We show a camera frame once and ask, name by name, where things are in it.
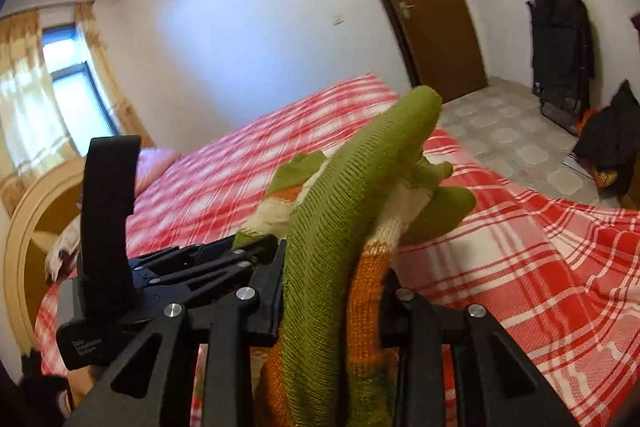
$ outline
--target curtain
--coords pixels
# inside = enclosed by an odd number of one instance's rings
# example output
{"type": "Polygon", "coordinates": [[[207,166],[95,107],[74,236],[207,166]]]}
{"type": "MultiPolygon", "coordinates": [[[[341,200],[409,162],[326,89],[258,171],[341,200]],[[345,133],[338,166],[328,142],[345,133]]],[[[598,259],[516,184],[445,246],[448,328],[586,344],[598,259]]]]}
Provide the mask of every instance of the curtain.
{"type": "Polygon", "coordinates": [[[37,10],[0,20],[0,199],[9,215],[49,169],[78,156],[42,53],[37,10]]]}
{"type": "Polygon", "coordinates": [[[102,101],[121,134],[138,134],[142,147],[155,147],[133,106],[122,92],[107,58],[107,49],[100,38],[94,9],[89,3],[74,6],[78,36],[88,54],[87,63],[102,101]]]}

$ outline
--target floor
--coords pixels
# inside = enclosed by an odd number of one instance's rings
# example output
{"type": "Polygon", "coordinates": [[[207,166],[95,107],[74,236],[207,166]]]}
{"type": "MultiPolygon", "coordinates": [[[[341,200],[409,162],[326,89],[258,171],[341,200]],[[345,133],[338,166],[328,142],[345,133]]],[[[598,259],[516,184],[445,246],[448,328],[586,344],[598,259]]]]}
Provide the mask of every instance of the floor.
{"type": "Polygon", "coordinates": [[[540,115],[540,102],[526,86],[492,78],[489,87],[446,103],[440,126],[505,178],[553,198],[620,206],[562,165],[577,139],[540,115]]]}

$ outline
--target checkered bed cover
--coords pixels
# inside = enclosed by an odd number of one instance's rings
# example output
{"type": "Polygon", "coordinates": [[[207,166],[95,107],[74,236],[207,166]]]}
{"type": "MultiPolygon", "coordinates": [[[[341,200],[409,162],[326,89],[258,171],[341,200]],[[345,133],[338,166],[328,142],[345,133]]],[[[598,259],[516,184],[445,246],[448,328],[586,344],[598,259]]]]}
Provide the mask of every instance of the checkered bed cover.
{"type": "MultiPolygon", "coordinates": [[[[375,76],[354,78],[178,160],[136,200],[128,255],[234,233],[277,166],[298,152],[335,150],[396,99],[375,76]]],[[[442,130],[425,151],[434,162],[452,162],[447,183],[470,188],[478,204],[446,237],[398,253],[394,268],[403,285],[457,309],[484,305],[581,425],[606,425],[638,378],[639,214],[549,200],[476,163],[442,130]]],[[[52,286],[43,299],[35,333],[43,372],[64,375],[55,341],[57,291],[52,286]]],[[[445,373],[451,418],[449,366],[445,373]]]]}

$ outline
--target metal screw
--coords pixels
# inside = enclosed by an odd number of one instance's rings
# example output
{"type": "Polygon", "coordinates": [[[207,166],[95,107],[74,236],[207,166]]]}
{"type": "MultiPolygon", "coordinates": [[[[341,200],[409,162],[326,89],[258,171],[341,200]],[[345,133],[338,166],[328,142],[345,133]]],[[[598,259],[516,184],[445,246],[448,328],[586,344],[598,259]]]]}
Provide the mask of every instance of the metal screw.
{"type": "Polygon", "coordinates": [[[414,300],[415,293],[409,288],[398,288],[396,290],[396,298],[402,302],[411,302],[414,300]]]}
{"type": "Polygon", "coordinates": [[[177,317],[181,313],[182,313],[182,306],[180,306],[180,304],[177,304],[175,302],[171,304],[167,304],[167,306],[164,308],[164,314],[167,317],[177,317]]]}
{"type": "Polygon", "coordinates": [[[255,290],[251,288],[251,286],[245,286],[240,288],[236,292],[236,297],[238,297],[241,301],[248,301],[249,299],[253,299],[255,296],[255,290]]]}
{"type": "Polygon", "coordinates": [[[486,315],[486,308],[480,304],[471,304],[468,308],[469,315],[476,319],[481,319],[486,315]]]}

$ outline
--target pink pillow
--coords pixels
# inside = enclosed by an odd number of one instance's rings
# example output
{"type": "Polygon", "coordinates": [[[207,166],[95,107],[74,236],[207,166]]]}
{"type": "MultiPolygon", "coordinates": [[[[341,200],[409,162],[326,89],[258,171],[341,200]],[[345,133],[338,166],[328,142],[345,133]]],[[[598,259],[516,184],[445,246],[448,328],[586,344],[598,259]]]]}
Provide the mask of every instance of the pink pillow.
{"type": "Polygon", "coordinates": [[[136,170],[136,197],[156,181],[179,158],[174,149],[142,149],[136,170]]]}

